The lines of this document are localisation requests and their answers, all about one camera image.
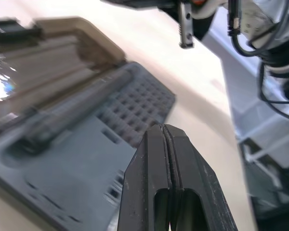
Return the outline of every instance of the white table surface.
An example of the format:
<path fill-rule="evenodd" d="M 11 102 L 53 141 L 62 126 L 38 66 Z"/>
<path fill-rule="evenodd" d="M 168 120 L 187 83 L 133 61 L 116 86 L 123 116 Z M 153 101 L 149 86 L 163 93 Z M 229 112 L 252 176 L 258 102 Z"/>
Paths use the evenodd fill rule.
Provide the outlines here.
<path fill-rule="evenodd" d="M 24 26 L 32 18 L 67 16 L 91 21 L 176 94 L 167 123 L 183 129 L 215 171 L 238 230 L 256 230 L 219 58 L 197 40 L 195 48 L 181 49 L 178 25 L 156 9 L 99 0 L 0 0 L 0 17 L 16 17 Z M 12 230 L 51 228 L 0 188 L 0 231 Z"/>

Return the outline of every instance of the black cable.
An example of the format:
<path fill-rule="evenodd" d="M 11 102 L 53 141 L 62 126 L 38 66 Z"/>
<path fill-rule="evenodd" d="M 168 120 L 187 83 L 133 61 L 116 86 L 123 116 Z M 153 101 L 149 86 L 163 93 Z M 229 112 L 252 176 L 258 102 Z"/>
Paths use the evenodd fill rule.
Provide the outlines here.
<path fill-rule="evenodd" d="M 258 81 L 259 81 L 259 91 L 260 91 L 260 99 L 263 100 L 264 102 L 266 102 L 266 104 L 276 113 L 280 114 L 281 116 L 289 119 L 289 115 L 280 111 L 279 109 L 277 109 L 275 106 L 273 106 L 273 103 L 279 103 L 279 104 L 289 104 L 289 101 L 270 101 L 267 99 L 267 97 L 265 96 L 265 94 L 263 93 L 263 79 L 264 79 L 264 63 L 261 62 L 260 64 L 260 69 L 259 69 L 259 77 L 258 77 Z"/>
<path fill-rule="evenodd" d="M 269 33 L 271 33 L 272 31 L 274 31 L 274 30 L 276 29 L 276 26 L 277 26 L 278 24 L 279 24 L 279 22 L 278 22 L 278 23 L 275 23 L 273 26 L 271 26 L 271 27 L 270 27 L 269 29 L 267 29 L 266 31 L 264 31 L 264 32 L 260 33 L 259 35 L 253 37 L 251 40 L 248 41 L 248 45 L 249 45 L 250 47 L 253 47 L 252 43 L 253 43 L 254 41 L 256 41 L 256 40 L 258 40 L 258 39 L 261 39 L 263 36 L 266 36 L 267 34 L 269 34 Z"/>
<path fill-rule="evenodd" d="M 285 5 L 283 8 L 283 12 L 282 12 L 282 16 L 280 19 L 280 22 L 276 25 L 275 30 L 272 32 L 270 38 L 265 42 L 264 45 L 262 45 L 262 47 L 255 49 L 253 51 L 246 51 L 244 50 L 238 41 L 238 37 L 237 37 L 237 33 L 234 33 L 231 36 L 231 41 L 232 41 L 232 45 L 235 48 L 235 50 L 241 54 L 242 56 L 245 57 L 252 57 L 252 56 L 257 56 L 259 54 L 261 54 L 262 52 L 264 52 L 270 45 L 271 43 L 275 40 L 276 35 L 278 33 L 280 33 L 280 31 L 283 29 L 284 25 L 287 23 L 288 21 L 288 11 L 289 11 L 289 0 L 285 0 Z"/>

